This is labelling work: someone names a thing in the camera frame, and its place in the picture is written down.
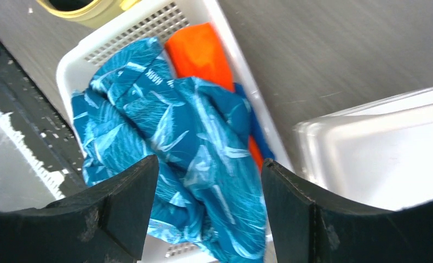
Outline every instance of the blue patterned cloth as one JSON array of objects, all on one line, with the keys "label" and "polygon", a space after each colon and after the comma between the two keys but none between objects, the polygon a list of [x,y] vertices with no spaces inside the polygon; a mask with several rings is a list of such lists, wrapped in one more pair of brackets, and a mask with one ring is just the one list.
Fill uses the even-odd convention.
[{"label": "blue patterned cloth", "polygon": [[74,93],[92,186],[148,155],[159,179],[148,234],[192,242],[222,262],[262,262],[266,211],[247,150],[250,106],[198,78],[174,79],[156,38],[122,49]]},{"label": "blue patterned cloth", "polygon": [[[245,91],[241,84],[234,83],[235,93],[240,95],[242,98],[247,98],[247,95],[245,95]],[[251,112],[250,116],[250,128],[251,128],[251,135],[255,139],[255,142],[257,143],[257,146],[261,152],[261,155],[263,156],[263,159],[271,158],[276,159],[273,152],[268,146],[268,143],[266,143],[266,140],[264,139],[263,130],[258,122],[258,118],[255,114],[255,111]]]}]

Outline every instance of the white tray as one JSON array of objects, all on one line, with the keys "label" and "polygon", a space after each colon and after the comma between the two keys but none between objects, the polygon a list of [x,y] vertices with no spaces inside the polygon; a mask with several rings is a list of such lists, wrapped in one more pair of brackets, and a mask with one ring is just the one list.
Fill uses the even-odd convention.
[{"label": "white tray", "polygon": [[[216,0],[142,0],[80,41],[61,59],[56,73],[56,81],[70,124],[73,121],[72,92],[88,87],[94,73],[118,50],[144,37],[157,36],[164,42],[178,29],[204,22],[212,23],[222,40],[235,81],[244,86],[276,160],[292,170],[262,94]],[[143,262],[214,261],[193,245],[170,246],[152,237],[147,237],[144,251]]]},{"label": "white tray", "polygon": [[433,88],[302,122],[299,176],[389,210],[433,199]]}]

